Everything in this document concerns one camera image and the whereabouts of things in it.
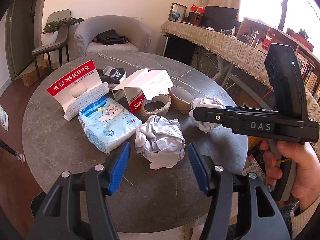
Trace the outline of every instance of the human hand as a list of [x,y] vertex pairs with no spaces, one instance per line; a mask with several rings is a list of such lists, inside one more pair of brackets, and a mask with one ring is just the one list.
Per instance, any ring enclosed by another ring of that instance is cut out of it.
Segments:
[[[276,167],[276,156],[270,152],[266,140],[260,145],[264,150],[263,160],[266,168],[266,181],[275,185],[276,180],[282,177],[282,171]],[[300,212],[305,211],[320,196],[320,163],[310,143],[301,145],[292,142],[277,142],[278,151],[286,158],[297,163],[297,176],[291,193],[299,199]]]

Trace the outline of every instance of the sleeve cuff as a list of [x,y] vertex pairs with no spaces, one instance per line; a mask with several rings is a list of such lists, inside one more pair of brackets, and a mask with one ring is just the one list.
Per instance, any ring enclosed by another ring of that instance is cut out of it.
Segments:
[[315,212],[317,206],[320,203],[320,196],[313,202],[313,204],[308,207],[304,212],[295,216],[295,212],[299,209],[300,205],[297,202],[290,212],[291,223],[292,223],[292,239],[294,239],[306,226],[313,213]]

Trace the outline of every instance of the potted plant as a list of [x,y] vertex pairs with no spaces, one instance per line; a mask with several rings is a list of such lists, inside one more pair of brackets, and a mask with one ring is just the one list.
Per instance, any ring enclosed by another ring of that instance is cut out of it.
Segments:
[[70,17],[69,19],[68,18],[64,18],[61,20],[58,19],[54,22],[47,23],[43,28],[43,33],[41,34],[42,45],[45,46],[45,45],[50,45],[55,43],[58,37],[58,30],[60,28],[67,27],[67,26],[76,26],[83,21],[84,19],[82,18],[75,19]]

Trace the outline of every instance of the door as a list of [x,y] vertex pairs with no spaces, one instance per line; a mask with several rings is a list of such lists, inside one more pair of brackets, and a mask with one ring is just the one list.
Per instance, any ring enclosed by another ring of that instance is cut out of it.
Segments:
[[14,0],[8,9],[7,57],[14,77],[33,62],[35,7],[36,0]]

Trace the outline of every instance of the blue tissue package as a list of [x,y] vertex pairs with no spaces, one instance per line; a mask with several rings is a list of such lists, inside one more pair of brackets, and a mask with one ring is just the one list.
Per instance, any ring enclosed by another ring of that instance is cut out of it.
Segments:
[[110,97],[79,110],[79,121],[89,141],[110,153],[135,134],[142,122]]

